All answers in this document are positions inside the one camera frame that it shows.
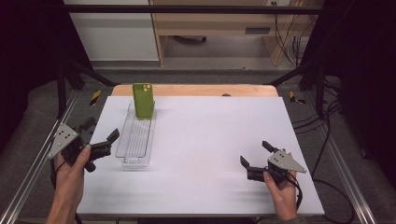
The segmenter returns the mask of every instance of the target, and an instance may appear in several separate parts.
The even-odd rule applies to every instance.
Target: white tabletop
[[[110,96],[92,137],[104,141],[122,130],[129,96]],[[306,164],[280,97],[157,96],[157,120],[148,168],[123,171],[112,155],[85,174],[80,214],[130,217],[253,217],[274,214],[262,182],[247,179],[242,155],[263,167],[272,154],[265,140]],[[312,179],[298,174],[304,193],[298,211],[322,215]]]

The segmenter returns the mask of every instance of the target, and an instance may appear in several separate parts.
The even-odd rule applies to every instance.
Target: hand
[[[287,180],[276,186],[274,179],[264,172],[265,184],[271,192],[277,218],[288,221],[297,218],[296,188]]]
[[[64,162],[61,153],[57,157],[55,197],[47,223],[73,223],[84,189],[84,165],[90,158],[91,146],[85,146],[73,166]]]

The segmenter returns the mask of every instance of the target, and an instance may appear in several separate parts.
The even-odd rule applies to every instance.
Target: transparent tray
[[[116,152],[116,157],[120,159],[125,169],[149,166],[156,118],[155,104],[152,119],[139,120],[134,112],[134,102],[129,103],[128,114],[120,134],[120,143]]]

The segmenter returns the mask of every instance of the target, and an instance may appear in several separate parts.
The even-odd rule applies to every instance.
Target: gripper camera
[[[88,118],[79,126],[79,132],[82,130],[88,130],[96,120],[93,117]],[[120,137],[120,132],[118,129],[114,130],[106,139],[106,141],[101,143],[96,143],[91,145],[91,155],[89,161],[85,164],[84,168],[88,172],[93,172],[96,166],[93,161],[103,158],[105,156],[111,155],[111,145]],[[55,156],[61,152],[64,159],[74,164],[81,150],[87,144],[84,143],[80,134],[77,131],[71,129],[66,124],[62,123],[54,136],[51,149],[49,151],[49,159],[52,160]]]
[[[263,172],[266,171],[279,185],[285,179],[289,179],[289,171],[296,171],[306,173],[306,170],[301,166],[291,155],[286,153],[285,149],[278,149],[272,147],[269,143],[262,141],[262,146],[274,155],[268,158],[268,166],[263,168],[250,166],[247,160],[240,157],[242,165],[247,169],[247,179],[264,182]]]

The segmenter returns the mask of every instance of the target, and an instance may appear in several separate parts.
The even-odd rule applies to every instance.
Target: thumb
[[[265,181],[265,185],[267,186],[267,188],[270,190],[271,194],[277,195],[279,192],[279,189],[276,186],[276,183],[274,181],[274,179],[270,176],[270,174],[268,174],[268,172],[264,171],[264,181]]]
[[[90,159],[91,155],[91,146],[85,146],[81,152],[79,153],[76,162],[73,165],[73,168],[76,170],[82,170],[84,168],[85,163]]]

